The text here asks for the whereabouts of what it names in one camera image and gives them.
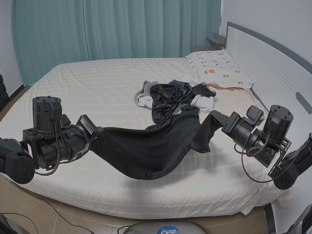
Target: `fitted sheet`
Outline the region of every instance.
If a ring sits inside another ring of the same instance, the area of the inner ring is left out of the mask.
[[[151,111],[136,106],[133,97],[144,80],[168,83],[194,78],[186,58],[96,60],[61,64],[32,86],[0,122],[0,136],[22,140],[22,130],[33,126],[32,98],[57,96],[63,114],[75,124],[87,114],[96,126],[145,129]],[[214,109],[246,115],[250,105],[262,106],[250,90],[212,88]],[[202,122],[208,113],[200,112]],[[23,188],[92,211],[137,219],[248,214],[255,206],[280,197],[286,204],[292,190],[258,184],[244,173],[233,141],[217,130],[211,152],[191,150],[169,175],[156,180],[126,177],[96,154],[61,165],[52,176],[39,176]],[[267,180],[268,170],[254,158],[244,158],[250,175]]]

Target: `curtain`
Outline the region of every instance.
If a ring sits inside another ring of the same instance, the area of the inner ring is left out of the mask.
[[[13,0],[24,85],[67,62],[183,57],[219,32],[221,0]]]
[[[24,85],[61,63],[89,60],[83,0],[13,0],[12,35]]]

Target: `white pillow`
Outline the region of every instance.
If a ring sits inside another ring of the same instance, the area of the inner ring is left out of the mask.
[[[198,76],[198,83],[205,82],[221,88],[252,87],[253,82],[225,49],[193,52],[186,58]]]

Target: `round blue logo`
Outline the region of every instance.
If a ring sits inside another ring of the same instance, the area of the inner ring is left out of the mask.
[[[165,226],[158,230],[157,234],[180,234],[179,230],[173,226]]]

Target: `gray wall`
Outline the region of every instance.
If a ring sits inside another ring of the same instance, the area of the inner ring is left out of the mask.
[[[312,0],[222,0],[220,34],[223,36],[228,21],[261,33],[312,63]],[[312,203],[312,170],[303,173],[298,182],[289,208],[277,202],[272,204],[277,233],[286,232]]]
[[[13,49],[12,0],[0,0],[0,74],[10,96],[22,84]]]

